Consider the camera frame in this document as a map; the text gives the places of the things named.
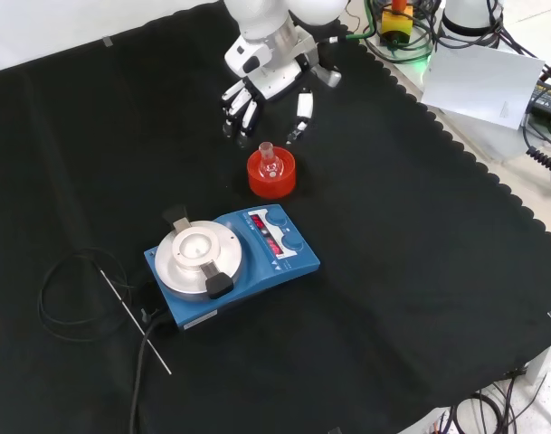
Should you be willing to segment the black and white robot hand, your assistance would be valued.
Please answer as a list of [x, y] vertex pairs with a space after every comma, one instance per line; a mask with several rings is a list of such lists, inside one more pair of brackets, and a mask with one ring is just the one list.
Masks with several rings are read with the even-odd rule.
[[256, 40], [239, 36], [224, 55], [239, 80], [222, 95], [223, 133], [245, 147], [264, 103], [284, 96], [311, 72], [334, 88], [342, 75], [321, 64], [313, 36], [288, 21], [277, 31]]

